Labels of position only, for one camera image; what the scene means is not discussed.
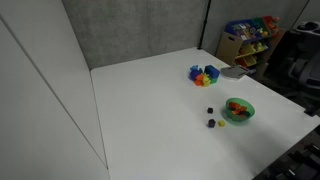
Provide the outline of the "dark purple block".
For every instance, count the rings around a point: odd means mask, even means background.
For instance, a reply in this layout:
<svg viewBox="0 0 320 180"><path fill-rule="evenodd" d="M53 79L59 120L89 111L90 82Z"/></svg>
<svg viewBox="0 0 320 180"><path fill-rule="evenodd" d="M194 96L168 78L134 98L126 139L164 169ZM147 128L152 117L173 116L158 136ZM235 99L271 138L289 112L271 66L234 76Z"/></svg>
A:
<svg viewBox="0 0 320 180"><path fill-rule="evenodd" d="M216 121L214 119L209 119L208 121L208 127L209 128L214 128L216 125Z"/></svg>

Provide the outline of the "green plastic bowl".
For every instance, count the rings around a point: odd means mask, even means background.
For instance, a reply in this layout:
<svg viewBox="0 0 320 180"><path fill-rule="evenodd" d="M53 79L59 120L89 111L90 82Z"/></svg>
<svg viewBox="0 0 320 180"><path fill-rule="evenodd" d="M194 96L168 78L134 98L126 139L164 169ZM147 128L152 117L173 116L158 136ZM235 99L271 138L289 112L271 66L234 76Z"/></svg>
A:
<svg viewBox="0 0 320 180"><path fill-rule="evenodd" d="M234 115L230 110L229 110L229 103L230 102L236 102L239 103L242 106L246 106L248 108L248 111L250 112L250 116L249 117L241 117L238 115ZM246 121L248 121L249 119L251 119L256 111L255 108L246 100L241 99L241 98L229 98L226 102L225 102L225 113L227 115L227 117L235 122L235 123L244 123Z"/></svg>

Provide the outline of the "orange blocks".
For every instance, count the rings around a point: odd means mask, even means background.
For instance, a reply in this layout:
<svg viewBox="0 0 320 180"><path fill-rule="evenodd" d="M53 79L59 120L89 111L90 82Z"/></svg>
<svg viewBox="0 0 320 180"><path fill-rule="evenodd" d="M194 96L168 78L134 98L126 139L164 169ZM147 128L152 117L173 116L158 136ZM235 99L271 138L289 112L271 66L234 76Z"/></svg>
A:
<svg viewBox="0 0 320 180"><path fill-rule="evenodd" d="M242 106L239 103L236 102L230 102L229 103L229 110L234 114L241 117L249 117L250 112L248 111L248 108L246 106Z"/></svg>

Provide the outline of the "dark block near bowl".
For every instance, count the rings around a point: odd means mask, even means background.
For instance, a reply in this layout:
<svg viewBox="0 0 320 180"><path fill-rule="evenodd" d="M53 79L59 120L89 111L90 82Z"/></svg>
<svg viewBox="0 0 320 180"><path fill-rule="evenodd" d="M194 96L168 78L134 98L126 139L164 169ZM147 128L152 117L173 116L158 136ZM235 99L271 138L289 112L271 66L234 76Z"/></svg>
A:
<svg viewBox="0 0 320 180"><path fill-rule="evenodd" d="M213 108L209 107L209 108L207 109L207 113L213 114L213 112L214 112Z"/></svg>

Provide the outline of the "colourful toy block pile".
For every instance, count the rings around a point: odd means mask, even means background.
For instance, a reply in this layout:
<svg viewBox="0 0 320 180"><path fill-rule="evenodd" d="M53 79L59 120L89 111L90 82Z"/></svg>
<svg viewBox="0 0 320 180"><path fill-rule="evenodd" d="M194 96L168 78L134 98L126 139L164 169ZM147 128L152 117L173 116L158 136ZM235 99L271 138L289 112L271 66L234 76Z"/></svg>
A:
<svg viewBox="0 0 320 180"><path fill-rule="evenodd" d="M190 67L189 79L196 85L208 87L218 81L220 71L212 65L206 65L204 69L198 65Z"/></svg>

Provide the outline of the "yellow block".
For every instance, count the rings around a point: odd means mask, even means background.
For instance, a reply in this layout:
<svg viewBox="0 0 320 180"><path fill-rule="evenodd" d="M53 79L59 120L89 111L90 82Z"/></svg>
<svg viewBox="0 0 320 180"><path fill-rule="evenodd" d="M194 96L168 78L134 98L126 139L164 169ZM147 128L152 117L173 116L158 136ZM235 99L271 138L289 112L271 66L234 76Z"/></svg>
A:
<svg viewBox="0 0 320 180"><path fill-rule="evenodd" d="M218 126L219 127L225 127L225 121L223 121L223 120L220 120L220 121L218 121Z"/></svg>

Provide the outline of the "black vertical pole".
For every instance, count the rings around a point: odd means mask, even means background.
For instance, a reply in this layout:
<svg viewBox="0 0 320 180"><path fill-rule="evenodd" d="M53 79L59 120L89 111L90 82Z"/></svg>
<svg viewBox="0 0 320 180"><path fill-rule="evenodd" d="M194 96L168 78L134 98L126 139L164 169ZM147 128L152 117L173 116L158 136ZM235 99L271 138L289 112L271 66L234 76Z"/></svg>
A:
<svg viewBox="0 0 320 180"><path fill-rule="evenodd" d="M197 49L198 50L202 49L203 38L204 38L205 30L206 30L206 25L207 25L209 12L210 12L211 3L212 3L212 0L208 0L207 6L206 6L206 11L205 11L205 16L204 16L204 19L203 19L203 25L202 25L202 29L201 29L201 34L200 34L199 42L198 42L198 45L197 45Z"/></svg>

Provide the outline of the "toy storage shelf with bins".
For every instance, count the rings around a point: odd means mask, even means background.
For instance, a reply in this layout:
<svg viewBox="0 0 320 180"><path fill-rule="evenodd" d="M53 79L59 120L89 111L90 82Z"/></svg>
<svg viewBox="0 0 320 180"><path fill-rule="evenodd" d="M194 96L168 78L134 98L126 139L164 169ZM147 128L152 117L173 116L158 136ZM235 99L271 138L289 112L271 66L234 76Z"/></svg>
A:
<svg viewBox="0 0 320 180"><path fill-rule="evenodd" d="M283 37L279 17L263 16L230 21L221 35L216 57L229 65L264 64Z"/></svg>

